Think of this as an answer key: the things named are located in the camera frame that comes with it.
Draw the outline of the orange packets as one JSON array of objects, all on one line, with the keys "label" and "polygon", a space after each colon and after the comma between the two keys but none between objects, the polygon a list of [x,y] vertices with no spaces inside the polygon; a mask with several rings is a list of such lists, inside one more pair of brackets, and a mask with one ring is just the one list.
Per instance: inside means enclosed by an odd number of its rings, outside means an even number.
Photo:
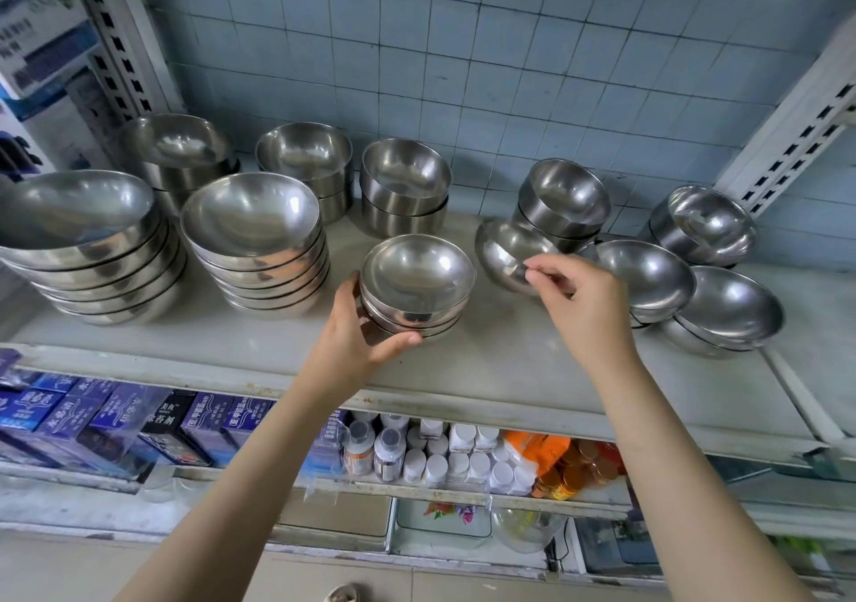
[{"label": "orange packets", "polygon": [[513,496],[567,501],[627,474],[617,445],[600,440],[503,431],[498,448],[512,471]]}]

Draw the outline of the floral glass dish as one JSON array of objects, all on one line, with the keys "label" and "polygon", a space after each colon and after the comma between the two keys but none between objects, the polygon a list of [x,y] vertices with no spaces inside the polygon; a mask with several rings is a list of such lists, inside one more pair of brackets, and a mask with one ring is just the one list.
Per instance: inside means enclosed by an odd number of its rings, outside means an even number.
[{"label": "floral glass dish", "polygon": [[485,507],[437,501],[400,500],[396,525],[405,530],[488,539],[492,534],[490,512]]}]

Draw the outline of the blue and white product boxes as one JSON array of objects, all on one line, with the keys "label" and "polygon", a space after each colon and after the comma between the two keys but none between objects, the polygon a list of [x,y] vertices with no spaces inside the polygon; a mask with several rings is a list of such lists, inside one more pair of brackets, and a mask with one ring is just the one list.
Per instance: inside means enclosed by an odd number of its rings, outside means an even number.
[{"label": "blue and white product boxes", "polygon": [[0,184],[116,168],[100,47],[83,0],[0,0]]}]

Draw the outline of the medium steel bowl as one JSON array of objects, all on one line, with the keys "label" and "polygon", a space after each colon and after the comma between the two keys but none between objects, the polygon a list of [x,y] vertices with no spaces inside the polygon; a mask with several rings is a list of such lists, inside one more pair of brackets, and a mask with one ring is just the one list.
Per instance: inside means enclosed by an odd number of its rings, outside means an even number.
[{"label": "medium steel bowl", "polygon": [[332,225],[348,215],[354,203],[352,186],[329,197],[319,197],[318,204],[322,225]]},{"label": "medium steel bowl", "polygon": [[352,166],[353,155],[352,143],[343,131],[314,122],[283,124],[263,134],[255,147],[263,172],[292,178],[305,166]]},{"label": "medium steel bowl", "polygon": [[319,199],[349,190],[353,176],[354,169],[351,164],[332,168],[320,165],[305,166],[294,173],[294,178],[305,184]]},{"label": "medium steel bowl", "polygon": [[162,190],[153,188],[156,201],[169,218],[179,218],[187,200],[193,195],[192,190]]},{"label": "medium steel bowl", "polygon": [[238,158],[199,167],[170,167],[143,162],[140,174],[156,190],[164,192],[193,192],[222,177],[241,170]]},{"label": "medium steel bowl", "polygon": [[139,168],[203,169],[233,164],[231,135],[221,126],[180,113],[158,113],[126,123],[117,139]]}]

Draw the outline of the person's left forearm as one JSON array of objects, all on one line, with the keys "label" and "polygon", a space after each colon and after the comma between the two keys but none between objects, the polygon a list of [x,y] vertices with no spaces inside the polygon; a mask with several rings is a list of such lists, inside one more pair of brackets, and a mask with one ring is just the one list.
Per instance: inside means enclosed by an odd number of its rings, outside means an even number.
[{"label": "person's left forearm", "polygon": [[112,602],[242,602],[300,467],[365,371],[305,367]]}]

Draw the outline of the deep steel bowl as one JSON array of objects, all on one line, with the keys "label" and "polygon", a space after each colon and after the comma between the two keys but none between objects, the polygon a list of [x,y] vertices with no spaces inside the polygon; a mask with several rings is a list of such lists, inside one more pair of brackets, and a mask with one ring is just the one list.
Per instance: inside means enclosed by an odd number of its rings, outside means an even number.
[{"label": "deep steel bowl", "polygon": [[361,215],[369,232],[377,238],[386,239],[401,235],[437,235],[444,227],[449,199],[435,211],[423,215],[406,216],[385,212],[373,205],[367,197],[361,197]]},{"label": "deep steel bowl", "polygon": [[535,162],[519,187],[518,211],[558,238],[588,238],[601,230],[612,204],[604,184],[583,166],[558,158]]},{"label": "deep steel bowl", "polygon": [[379,210],[422,216],[444,206],[452,171],[431,147],[409,139],[387,138],[364,149],[359,183],[362,197]]},{"label": "deep steel bowl", "polygon": [[547,239],[550,243],[552,243],[561,253],[571,254],[575,253],[577,250],[582,249],[585,244],[594,242],[597,235],[601,232],[601,229],[595,229],[593,234],[583,237],[583,238],[563,238],[555,235],[551,235],[550,233],[545,232],[544,230],[536,227],[532,222],[530,222],[526,216],[523,214],[519,205],[515,208],[514,214],[512,215],[512,219],[518,223],[519,225],[525,227],[526,229],[533,230],[535,233],[539,234],[541,237]]}]

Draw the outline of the clear glass bowl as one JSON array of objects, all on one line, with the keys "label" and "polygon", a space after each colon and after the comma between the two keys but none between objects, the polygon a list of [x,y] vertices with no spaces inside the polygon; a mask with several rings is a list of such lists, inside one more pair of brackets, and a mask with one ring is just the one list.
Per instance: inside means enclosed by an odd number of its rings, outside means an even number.
[{"label": "clear glass bowl", "polygon": [[490,511],[494,539],[520,554],[542,553],[555,537],[564,532],[569,517],[532,510]]}]

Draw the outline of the stack of large steel bowls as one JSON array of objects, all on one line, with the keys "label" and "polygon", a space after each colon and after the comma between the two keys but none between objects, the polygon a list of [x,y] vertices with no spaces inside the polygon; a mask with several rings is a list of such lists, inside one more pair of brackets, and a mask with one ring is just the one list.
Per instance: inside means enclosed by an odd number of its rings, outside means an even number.
[{"label": "stack of large steel bowls", "polygon": [[121,326],[177,305],[188,255],[143,180],[83,169],[0,190],[0,263],[60,313]]},{"label": "stack of large steel bowls", "polygon": [[267,172],[237,173],[194,192],[179,225],[226,303],[259,319],[293,319],[320,299],[329,245],[315,194]]}]

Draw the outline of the person's right forearm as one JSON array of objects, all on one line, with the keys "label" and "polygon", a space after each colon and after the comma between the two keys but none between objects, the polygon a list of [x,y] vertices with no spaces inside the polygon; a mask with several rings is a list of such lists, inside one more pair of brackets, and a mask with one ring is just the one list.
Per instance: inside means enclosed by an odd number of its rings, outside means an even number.
[{"label": "person's right forearm", "polygon": [[585,365],[674,602],[815,602],[726,489],[634,349]]}]

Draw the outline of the group of white capped bottles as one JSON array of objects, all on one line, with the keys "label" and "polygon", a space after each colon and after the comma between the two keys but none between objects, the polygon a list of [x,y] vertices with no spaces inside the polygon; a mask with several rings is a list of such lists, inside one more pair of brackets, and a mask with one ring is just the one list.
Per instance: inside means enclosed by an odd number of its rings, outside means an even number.
[{"label": "group of white capped bottles", "polygon": [[[356,420],[372,424],[376,436],[385,427],[401,430],[406,437],[407,450],[400,479],[381,482],[374,467],[369,475],[347,474],[342,460],[343,442],[348,426]],[[493,426],[448,423],[402,414],[347,412],[337,429],[339,470],[350,480],[374,480],[431,490],[480,489],[488,494],[513,496],[508,491],[513,480],[512,471],[503,462],[504,450],[498,448],[501,434],[502,430]]]}]

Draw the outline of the white perforated shelf upright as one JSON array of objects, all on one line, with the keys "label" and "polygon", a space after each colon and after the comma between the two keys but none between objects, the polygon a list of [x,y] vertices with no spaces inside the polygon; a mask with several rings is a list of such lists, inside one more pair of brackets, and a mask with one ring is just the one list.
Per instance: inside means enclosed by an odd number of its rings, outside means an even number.
[{"label": "white perforated shelf upright", "polygon": [[849,127],[856,127],[856,12],[723,170],[714,189],[757,218]]},{"label": "white perforated shelf upright", "polygon": [[186,104],[170,73],[145,1],[83,1],[101,40],[91,55],[91,67],[123,119],[185,113]]}]

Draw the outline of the person's right hand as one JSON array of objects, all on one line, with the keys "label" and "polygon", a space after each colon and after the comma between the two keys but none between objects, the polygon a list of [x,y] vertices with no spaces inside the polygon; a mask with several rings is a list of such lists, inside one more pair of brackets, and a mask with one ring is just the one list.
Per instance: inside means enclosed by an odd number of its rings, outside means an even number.
[{"label": "person's right hand", "polygon": [[539,297],[572,357],[593,381],[641,368],[624,282],[575,254],[539,254],[526,265],[562,272],[575,284],[572,297],[554,293]]}]

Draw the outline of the white metal shelf board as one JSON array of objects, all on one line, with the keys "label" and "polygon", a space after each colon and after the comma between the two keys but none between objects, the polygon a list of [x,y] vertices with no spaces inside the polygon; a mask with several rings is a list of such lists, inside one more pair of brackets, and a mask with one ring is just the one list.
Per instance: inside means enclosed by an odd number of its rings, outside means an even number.
[{"label": "white metal shelf board", "polygon": [[[326,236],[331,273],[316,305],[298,318],[239,313],[191,256],[177,305],[141,325],[90,326],[21,285],[0,301],[0,347],[19,351],[23,368],[280,398],[317,341],[338,284],[379,242],[358,208],[328,226]],[[648,370],[704,452],[788,464],[829,446],[761,352],[712,360],[676,348],[652,329],[635,337]],[[342,406],[615,437],[540,300],[499,288],[483,271],[448,337],[407,350]]]}]

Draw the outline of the row of blue boxes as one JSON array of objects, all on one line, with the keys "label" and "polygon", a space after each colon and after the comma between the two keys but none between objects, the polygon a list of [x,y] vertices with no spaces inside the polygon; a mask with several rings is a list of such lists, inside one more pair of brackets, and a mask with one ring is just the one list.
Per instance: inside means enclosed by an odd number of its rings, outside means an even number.
[{"label": "row of blue boxes", "polygon": [[26,369],[0,348],[0,463],[134,480],[158,463],[225,468],[271,400]]}]

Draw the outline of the white lower shelf board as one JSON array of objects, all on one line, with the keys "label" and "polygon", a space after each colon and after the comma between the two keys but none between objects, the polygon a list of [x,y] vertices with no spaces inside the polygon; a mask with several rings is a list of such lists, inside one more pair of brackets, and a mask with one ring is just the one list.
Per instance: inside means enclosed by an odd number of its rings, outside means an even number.
[{"label": "white lower shelf board", "polygon": [[[127,497],[137,495],[149,470],[136,479],[119,479],[0,461],[0,478],[16,479],[17,483],[25,488],[32,488],[37,482],[51,483],[73,488],[77,493],[83,490],[111,491]],[[175,480],[184,479],[207,484],[218,479],[220,474],[220,470],[210,467],[176,467]],[[488,494],[480,489],[431,490],[347,478],[299,479],[296,488],[303,489],[309,496],[319,495],[321,492],[347,492],[401,500],[543,511],[575,518],[621,521],[641,515],[635,491],[626,478],[620,478],[606,487],[586,489],[576,498],[567,501],[502,496]],[[729,488],[750,517],[765,532],[856,542],[856,485],[766,472],[733,482]]]}]

